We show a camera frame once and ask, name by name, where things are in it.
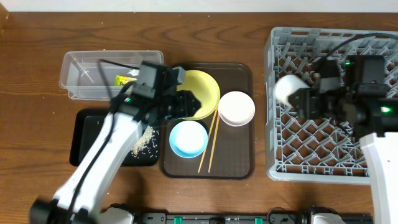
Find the light blue bowl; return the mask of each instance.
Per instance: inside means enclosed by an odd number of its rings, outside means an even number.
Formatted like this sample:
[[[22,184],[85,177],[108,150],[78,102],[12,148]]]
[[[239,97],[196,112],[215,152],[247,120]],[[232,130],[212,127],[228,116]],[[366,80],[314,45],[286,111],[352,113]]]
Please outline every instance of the light blue bowl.
[[[173,152],[182,158],[199,156],[207,146],[206,129],[196,121],[182,121],[170,133],[169,143]]]

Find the wooden table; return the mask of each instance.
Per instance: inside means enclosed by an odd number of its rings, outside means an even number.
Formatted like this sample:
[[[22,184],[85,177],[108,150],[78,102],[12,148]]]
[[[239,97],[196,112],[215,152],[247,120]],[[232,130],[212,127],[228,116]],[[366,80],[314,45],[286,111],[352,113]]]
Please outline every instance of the wooden table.
[[[397,30],[398,14],[11,13],[0,46],[0,223],[27,223],[32,202],[71,176],[75,116],[107,103],[68,98],[58,85],[71,50],[160,50],[165,63],[241,62],[253,72],[256,170],[245,181],[170,179],[159,166],[120,168],[104,207],[267,213],[312,205],[373,213],[369,186],[274,182],[266,175],[263,47],[275,26]]]

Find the gray dish rack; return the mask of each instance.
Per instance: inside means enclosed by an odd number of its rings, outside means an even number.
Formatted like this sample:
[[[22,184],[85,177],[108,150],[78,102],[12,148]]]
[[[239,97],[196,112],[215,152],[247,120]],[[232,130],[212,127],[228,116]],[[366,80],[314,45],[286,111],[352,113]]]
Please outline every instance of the gray dish rack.
[[[273,89],[278,79],[288,74],[297,75],[310,86],[317,85],[311,67],[314,60],[349,38],[371,32],[386,31],[273,28],[264,47],[266,167],[272,180],[370,184],[358,142],[332,125],[329,119],[299,119],[292,108],[275,100]],[[387,97],[398,97],[398,42],[369,37],[342,47],[333,54],[340,62],[341,77],[345,57],[355,54],[385,56],[384,83],[390,88]],[[349,123],[341,125],[352,132]]]

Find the brown tray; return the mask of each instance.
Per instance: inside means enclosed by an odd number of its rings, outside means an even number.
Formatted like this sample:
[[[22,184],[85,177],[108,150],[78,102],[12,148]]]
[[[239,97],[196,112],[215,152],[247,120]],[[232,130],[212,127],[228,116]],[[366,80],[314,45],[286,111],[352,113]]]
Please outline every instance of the brown tray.
[[[242,91],[253,98],[252,73],[250,68],[239,63],[187,63],[180,64],[186,70],[201,70],[211,75],[220,86],[221,96],[231,91]],[[209,130],[213,115],[200,120]],[[208,143],[205,159],[198,173],[202,154],[191,159],[176,155],[170,148],[169,136],[182,119],[165,123],[161,137],[160,169],[168,177],[199,179],[248,178],[254,170],[254,124],[253,120],[244,126],[233,128],[220,120],[211,171],[210,163],[213,133]]]

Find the chopsticks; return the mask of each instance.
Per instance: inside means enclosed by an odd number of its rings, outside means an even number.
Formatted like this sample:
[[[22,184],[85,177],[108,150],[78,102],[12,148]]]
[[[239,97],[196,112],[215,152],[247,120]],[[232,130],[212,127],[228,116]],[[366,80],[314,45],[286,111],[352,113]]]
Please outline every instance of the chopsticks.
[[[217,116],[217,122],[216,122],[216,130],[215,130],[215,135],[213,137],[213,146],[211,148],[211,157],[210,157],[210,166],[209,166],[209,172],[211,169],[211,163],[213,162],[213,154],[214,154],[214,148],[216,146],[216,138],[217,138],[217,130],[218,130],[218,123],[220,121],[220,116],[218,115],[218,108],[215,109],[214,111],[214,115],[213,115],[213,120],[211,121],[211,125],[210,125],[210,130],[209,130],[209,136],[207,139],[207,142],[210,140],[210,136],[211,136],[211,131],[213,130],[213,125],[214,125],[214,121],[216,119]],[[201,169],[201,165],[203,164],[203,160],[205,158],[205,154],[206,154],[206,150],[207,150],[207,146],[205,148],[205,150],[203,151],[203,154],[201,155],[201,160],[200,160],[200,165],[199,165],[199,169],[198,169],[198,173],[200,173],[200,169]]]
[[[213,146],[211,147],[211,156],[210,156],[210,165],[209,165],[209,172],[211,169],[211,163],[213,162],[213,154],[214,154],[214,148],[216,146],[216,139],[217,139],[217,131],[218,131],[218,123],[220,121],[220,115],[217,115],[217,123],[216,123],[216,130],[214,131],[214,137],[213,137]]]

